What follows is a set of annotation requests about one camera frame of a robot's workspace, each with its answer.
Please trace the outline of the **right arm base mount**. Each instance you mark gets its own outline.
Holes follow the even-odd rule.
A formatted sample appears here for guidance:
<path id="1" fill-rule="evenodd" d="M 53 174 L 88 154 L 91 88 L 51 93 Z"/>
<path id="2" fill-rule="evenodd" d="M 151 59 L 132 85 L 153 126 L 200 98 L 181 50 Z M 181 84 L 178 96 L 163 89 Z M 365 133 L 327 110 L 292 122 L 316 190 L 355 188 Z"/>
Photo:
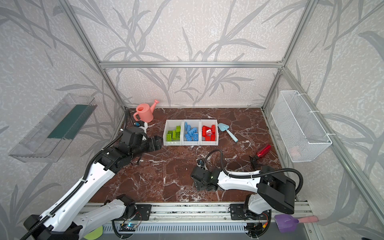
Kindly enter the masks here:
<path id="1" fill-rule="evenodd" d="M 231 214 L 231 220 L 268 221 L 272 215 L 271 210 L 264 211 L 261 214 L 256 214 L 248 210 L 243 204 L 230 204 L 228 210 Z"/>

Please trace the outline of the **red lego pair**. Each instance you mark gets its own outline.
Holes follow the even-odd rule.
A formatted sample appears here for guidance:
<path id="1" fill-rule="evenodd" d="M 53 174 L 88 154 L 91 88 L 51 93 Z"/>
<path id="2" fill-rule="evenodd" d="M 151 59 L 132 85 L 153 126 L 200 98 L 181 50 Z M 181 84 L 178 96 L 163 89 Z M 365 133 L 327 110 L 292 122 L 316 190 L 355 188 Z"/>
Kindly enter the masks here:
<path id="1" fill-rule="evenodd" d="M 216 125 L 211 126 L 211 134 L 215 135 L 216 134 Z"/>

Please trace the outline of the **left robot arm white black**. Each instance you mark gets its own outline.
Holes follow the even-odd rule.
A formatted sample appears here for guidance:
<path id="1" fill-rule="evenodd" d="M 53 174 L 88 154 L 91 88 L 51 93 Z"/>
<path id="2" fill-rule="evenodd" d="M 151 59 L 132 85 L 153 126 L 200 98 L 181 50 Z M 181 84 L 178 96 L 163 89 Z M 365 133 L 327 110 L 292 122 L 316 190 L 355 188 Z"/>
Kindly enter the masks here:
<path id="1" fill-rule="evenodd" d="M 132 160 L 162 148 L 161 136 L 148 137 L 147 123 L 137 121 L 124 127 L 119 135 L 97 152 L 88 162 L 84 175 L 54 205 L 41 215 L 31 215 L 24 226 L 23 240 L 79 240 L 109 221 L 133 219 L 138 213 L 136 202 L 120 195 L 97 210 L 83 216 L 80 210 L 97 191 Z"/>

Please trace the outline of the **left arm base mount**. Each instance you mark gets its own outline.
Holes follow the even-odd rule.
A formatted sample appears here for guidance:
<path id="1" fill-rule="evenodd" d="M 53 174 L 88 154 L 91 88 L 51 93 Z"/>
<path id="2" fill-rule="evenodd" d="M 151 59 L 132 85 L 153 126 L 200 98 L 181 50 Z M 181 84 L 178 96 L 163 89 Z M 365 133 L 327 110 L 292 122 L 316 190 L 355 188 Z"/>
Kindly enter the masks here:
<path id="1" fill-rule="evenodd" d="M 135 205 L 134 214 L 129 218 L 130 221 L 148 221 L 150 219 L 152 205 L 138 204 Z"/>

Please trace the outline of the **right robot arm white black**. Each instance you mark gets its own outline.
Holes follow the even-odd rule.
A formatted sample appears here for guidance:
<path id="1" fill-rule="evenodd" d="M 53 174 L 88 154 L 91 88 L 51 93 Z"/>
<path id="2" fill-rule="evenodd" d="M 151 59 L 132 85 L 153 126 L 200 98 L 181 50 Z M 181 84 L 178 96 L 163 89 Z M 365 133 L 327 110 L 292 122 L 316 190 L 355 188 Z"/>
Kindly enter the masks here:
<path id="1" fill-rule="evenodd" d="M 218 152 L 221 168 L 209 171 L 208 158 Z M 191 178 L 198 191 L 241 190 L 251 192 L 246 197 L 243 212 L 247 218 L 276 210 L 292 215 L 295 212 L 295 198 L 304 185 L 303 175 L 293 168 L 274 169 L 263 166 L 254 172 L 230 172 L 224 165 L 224 153 L 220 149 L 208 153 L 198 161 Z"/>

